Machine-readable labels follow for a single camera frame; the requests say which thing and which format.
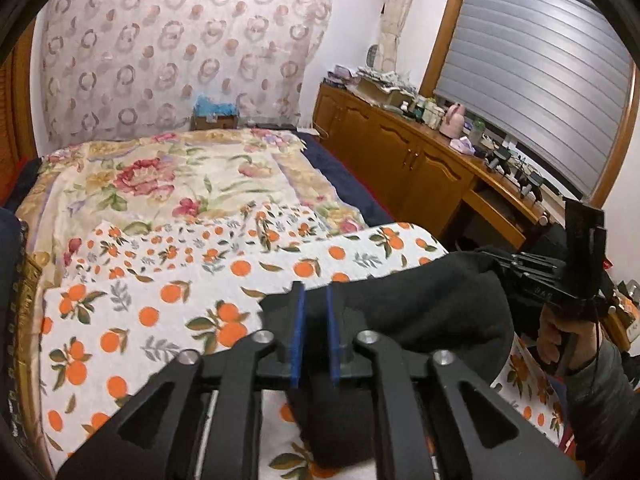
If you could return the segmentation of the person's right hand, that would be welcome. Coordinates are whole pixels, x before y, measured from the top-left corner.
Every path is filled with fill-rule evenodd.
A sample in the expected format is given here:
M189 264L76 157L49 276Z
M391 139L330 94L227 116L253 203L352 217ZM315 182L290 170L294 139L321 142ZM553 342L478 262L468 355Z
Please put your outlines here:
M602 341L599 323L574 320L550 306L541 311L536 348L556 377L578 372L594 361Z

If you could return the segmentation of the grey sleeve right forearm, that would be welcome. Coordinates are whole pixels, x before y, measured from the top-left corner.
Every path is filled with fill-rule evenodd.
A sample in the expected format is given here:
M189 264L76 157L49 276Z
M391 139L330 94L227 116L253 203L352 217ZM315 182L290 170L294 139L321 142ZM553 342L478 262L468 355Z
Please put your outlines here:
M623 369L620 350L602 342L598 355L565 376L567 417L576 458L587 479L630 479L639 473L639 395Z

